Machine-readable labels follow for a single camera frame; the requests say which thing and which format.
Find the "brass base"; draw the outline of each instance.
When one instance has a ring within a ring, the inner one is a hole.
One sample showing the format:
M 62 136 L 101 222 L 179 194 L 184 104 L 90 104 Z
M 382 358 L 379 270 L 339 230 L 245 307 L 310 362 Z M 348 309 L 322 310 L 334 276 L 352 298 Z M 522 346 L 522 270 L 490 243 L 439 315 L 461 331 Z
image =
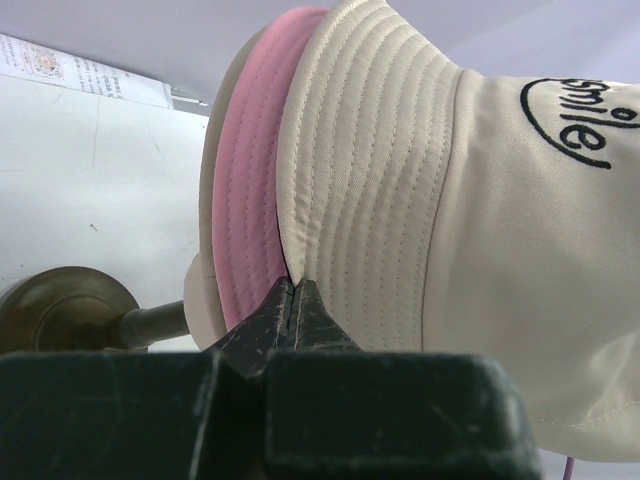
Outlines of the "brass base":
M 0 299 L 0 354 L 103 350 L 109 326 L 137 308 L 120 282 L 97 270 L 40 273 Z

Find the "pink lining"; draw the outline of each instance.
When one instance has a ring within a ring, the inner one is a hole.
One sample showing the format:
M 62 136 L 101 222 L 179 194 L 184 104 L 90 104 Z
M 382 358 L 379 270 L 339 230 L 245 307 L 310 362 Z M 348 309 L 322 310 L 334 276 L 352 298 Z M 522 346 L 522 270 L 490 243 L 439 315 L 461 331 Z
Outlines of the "pink lining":
M 231 96 L 213 186 L 213 253 L 228 330 L 287 276 L 276 216 L 280 119 L 296 67 L 327 13 L 296 8 L 278 18 L 249 54 Z

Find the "paper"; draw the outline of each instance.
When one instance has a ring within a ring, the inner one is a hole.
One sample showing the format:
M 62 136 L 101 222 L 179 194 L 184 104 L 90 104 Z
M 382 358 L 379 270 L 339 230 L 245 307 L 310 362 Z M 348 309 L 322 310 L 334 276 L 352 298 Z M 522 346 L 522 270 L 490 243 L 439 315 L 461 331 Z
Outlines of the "paper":
M 0 75 L 173 109 L 167 84 L 2 34 Z

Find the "metal pole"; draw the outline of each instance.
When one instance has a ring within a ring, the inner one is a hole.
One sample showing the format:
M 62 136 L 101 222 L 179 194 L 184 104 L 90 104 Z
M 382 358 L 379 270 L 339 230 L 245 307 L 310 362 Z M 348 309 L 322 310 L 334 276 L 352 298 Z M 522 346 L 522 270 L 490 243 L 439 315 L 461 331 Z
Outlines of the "metal pole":
M 146 348 L 156 342 L 189 335 L 184 303 L 131 310 L 117 322 L 118 340 L 127 349 Z

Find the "purple string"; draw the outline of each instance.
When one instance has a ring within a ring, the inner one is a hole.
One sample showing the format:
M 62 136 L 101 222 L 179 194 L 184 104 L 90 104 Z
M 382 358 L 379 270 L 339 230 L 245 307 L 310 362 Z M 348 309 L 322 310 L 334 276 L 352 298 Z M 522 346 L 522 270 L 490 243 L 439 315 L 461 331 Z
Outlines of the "purple string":
M 573 458 L 567 457 L 567 464 L 564 467 L 564 476 L 562 480 L 571 480 L 571 474 L 573 473 Z

